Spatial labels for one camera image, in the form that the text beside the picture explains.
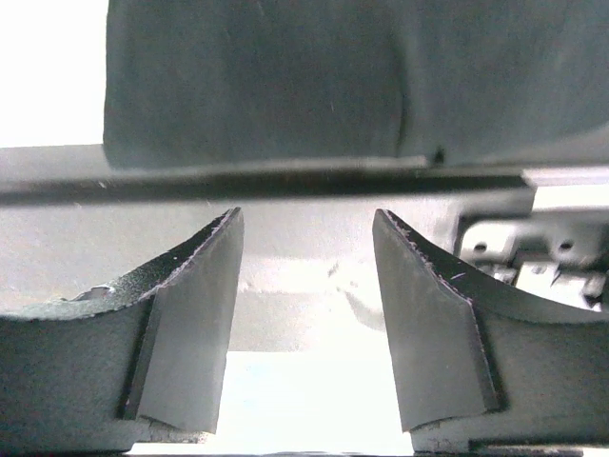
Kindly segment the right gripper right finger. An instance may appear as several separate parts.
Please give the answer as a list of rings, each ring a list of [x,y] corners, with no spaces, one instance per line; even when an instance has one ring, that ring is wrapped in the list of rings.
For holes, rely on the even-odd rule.
[[[608,441],[608,317],[510,287],[380,209],[402,429],[418,452]]]

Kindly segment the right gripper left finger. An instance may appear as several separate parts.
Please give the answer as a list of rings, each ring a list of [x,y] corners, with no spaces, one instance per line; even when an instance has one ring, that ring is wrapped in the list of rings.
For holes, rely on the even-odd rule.
[[[1,311],[1,448],[123,451],[216,430],[244,246],[227,210],[72,300]]]

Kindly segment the black t shirt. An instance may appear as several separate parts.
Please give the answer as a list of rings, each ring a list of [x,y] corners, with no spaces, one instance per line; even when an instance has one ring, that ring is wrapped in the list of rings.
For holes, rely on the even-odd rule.
[[[606,159],[604,1],[112,1],[116,168]]]

